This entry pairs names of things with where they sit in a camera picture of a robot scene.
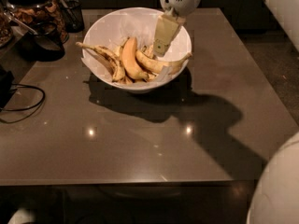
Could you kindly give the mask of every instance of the floor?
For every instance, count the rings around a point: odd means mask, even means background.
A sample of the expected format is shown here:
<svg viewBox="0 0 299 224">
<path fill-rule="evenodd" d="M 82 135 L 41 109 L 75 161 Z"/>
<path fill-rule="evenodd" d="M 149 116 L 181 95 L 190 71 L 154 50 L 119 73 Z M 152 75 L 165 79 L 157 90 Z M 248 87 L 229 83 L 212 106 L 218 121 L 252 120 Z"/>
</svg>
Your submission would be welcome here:
<svg viewBox="0 0 299 224">
<path fill-rule="evenodd" d="M 0 223 L 246 224 L 254 182 L 0 188 Z"/>
<path fill-rule="evenodd" d="M 299 124 L 299 52 L 281 29 L 239 34 L 293 119 Z"/>
</svg>

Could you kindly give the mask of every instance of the jar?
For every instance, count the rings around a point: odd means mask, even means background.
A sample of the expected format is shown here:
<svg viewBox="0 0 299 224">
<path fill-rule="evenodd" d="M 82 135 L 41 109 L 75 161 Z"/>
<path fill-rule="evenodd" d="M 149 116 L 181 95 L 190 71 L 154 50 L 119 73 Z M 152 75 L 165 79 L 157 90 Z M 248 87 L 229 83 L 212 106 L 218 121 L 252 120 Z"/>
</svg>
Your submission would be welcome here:
<svg viewBox="0 0 299 224">
<path fill-rule="evenodd" d="M 44 21 L 54 22 L 62 42 L 68 38 L 58 0 L 7 0 L 7 9 L 30 27 Z"/>
<path fill-rule="evenodd" d="M 4 15 L 3 9 L 0 7 L 0 48 L 8 43 L 13 37 L 12 29 L 9 25 L 7 16 Z"/>
</svg>

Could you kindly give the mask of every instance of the robotic arm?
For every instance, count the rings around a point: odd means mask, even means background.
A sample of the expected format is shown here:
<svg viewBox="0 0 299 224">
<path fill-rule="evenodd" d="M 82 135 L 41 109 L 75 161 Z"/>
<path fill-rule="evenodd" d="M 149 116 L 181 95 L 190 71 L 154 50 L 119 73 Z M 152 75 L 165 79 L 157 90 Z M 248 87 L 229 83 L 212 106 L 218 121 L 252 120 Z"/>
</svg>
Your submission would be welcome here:
<svg viewBox="0 0 299 224">
<path fill-rule="evenodd" d="M 154 51 L 164 56 L 186 17 L 199 5 L 201 0 L 160 0 L 164 14 L 157 21 Z"/>
</svg>

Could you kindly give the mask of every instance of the black cable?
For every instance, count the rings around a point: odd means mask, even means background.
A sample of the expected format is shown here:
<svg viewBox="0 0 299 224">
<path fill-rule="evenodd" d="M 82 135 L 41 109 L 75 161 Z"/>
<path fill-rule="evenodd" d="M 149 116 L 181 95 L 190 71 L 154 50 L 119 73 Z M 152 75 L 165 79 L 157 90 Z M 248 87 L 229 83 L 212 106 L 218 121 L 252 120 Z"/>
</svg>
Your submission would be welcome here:
<svg viewBox="0 0 299 224">
<path fill-rule="evenodd" d="M 15 87 L 15 89 L 13 90 L 16 90 L 16 89 L 19 89 L 19 88 L 24 88 L 24 89 L 33 89 L 33 90 L 38 90 L 42 93 L 42 97 L 41 99 L 34 105 L 31 105 L 31 106 L 27 106 L 27 107 L 24 107 L 24 108 L 16 108 L 16 109 L 6 109 L 6 108 L 3 108 L 3 107 L 0 107 L 0 111 L 25 111 L 25 110 L 29 110 L 29 109 L 33 109 L 37 106 L 40 106 L 41 104 L 43 104 L 43 102 L 45 101 L 46 99 L 46 93 L 38 88 L 37 86 L 31 86 L 31 85 L 23 85 L 23 84 L 12 84 L 12 86 Z"/>
</svg>

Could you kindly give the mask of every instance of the table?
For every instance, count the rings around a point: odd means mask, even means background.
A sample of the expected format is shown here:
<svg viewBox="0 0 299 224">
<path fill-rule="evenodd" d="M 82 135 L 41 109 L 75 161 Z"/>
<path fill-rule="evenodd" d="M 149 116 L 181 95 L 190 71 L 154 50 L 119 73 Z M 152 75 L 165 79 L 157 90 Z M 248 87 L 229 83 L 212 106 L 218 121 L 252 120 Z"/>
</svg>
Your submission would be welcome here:
<svg viewBox="0 0 299 224">
<path fill-rule="evenodd" d="M 109 11 L 84 10 L 87 28 Z M 197 9 L 186 28 L 188 69 L 147 94 L 91 75 L 75 46 L 86 31 L 61 60 L 36 62 L 21 83 L 47 98 L 33 114 L 0 114 L 0 185 L 258 179 L 298 126 L 220 9 Z M 8 105 L 37 96 L 20 91 Z"/>
</svg>

